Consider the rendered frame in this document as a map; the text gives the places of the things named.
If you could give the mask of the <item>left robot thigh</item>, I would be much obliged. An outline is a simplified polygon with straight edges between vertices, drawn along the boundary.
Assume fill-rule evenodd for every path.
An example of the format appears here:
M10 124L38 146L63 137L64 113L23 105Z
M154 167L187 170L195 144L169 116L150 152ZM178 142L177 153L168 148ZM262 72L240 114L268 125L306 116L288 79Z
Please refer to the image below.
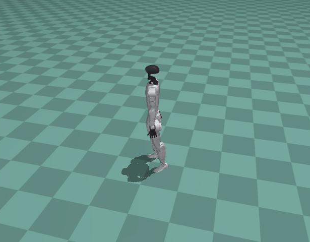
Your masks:
M155 131L156 131L157 137L155 136L155 138L154 138L154 136L153 136L153 138L152 138L152 136L151 136L151 140L152 140L153 145L154 145L158 150L160 150L160 146L161 146L162 144L164 144L163 142L160 141L160 132L159 132L159 131L161 131L161 130L162 130L162 125L161 125L161 123L159 122L158 119L155 119ZM164 144L164 145L165 145L165 144Z

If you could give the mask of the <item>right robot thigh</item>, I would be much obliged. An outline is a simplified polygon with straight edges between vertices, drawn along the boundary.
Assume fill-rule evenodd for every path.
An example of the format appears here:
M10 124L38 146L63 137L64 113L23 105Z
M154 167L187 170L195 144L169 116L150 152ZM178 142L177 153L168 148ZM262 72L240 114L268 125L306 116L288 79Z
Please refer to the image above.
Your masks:
M150 131L150 125L149 125L149 113L148 113L148 115L147 115L146 126L147 126L147 131L148 131L148 133L149 133L149 131Z

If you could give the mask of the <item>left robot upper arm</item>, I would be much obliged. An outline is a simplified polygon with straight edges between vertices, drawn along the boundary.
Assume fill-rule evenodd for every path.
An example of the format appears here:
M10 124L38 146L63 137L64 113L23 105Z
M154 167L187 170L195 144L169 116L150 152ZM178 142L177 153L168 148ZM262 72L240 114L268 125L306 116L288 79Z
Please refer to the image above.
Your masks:
M149 88L148 97L149 97L149 104L151 105L148 108L148 112L151 109L156 111L156 90L155 88Z

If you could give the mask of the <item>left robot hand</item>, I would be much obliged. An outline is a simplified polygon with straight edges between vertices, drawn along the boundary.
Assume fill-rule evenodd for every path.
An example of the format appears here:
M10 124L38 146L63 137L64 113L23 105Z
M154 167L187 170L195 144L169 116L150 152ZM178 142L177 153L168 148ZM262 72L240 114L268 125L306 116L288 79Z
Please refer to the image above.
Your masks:
M155 125L154 125L154 127L155 127ZM154 138L155 138L155 136L157 137L155 129L153 129L153 130L150 129L149 134L150 134L150 138L151 138L151 136L152 136L152 138L153 138L153 136L154 136Z

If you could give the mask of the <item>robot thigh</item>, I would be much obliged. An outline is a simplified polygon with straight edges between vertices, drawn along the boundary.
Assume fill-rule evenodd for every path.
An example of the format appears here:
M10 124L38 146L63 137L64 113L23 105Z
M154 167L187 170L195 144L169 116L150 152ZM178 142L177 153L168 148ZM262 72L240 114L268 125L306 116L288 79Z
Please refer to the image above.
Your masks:
M147 131L148 131L148 133L149 133L149 131L150 131L150 125L149 125L149 113L148 113L148 115L147 115L146 126L147 126Z
M155 136L155 138L154 138L154 136L153 136L153 138L152 138L152 136L151 136L151 140L152 140L153 145L154 145L158 150L160 150L160 146L161 146L162 144L164 144L163 142L160 141L160 132L159 132L159 131L161 131L161 130L162 130L162 125L161 125L161 123L159 122L158 119L155 119L155 131L156 131L157 137ZM165 144L164 144L164 145L165 145Z

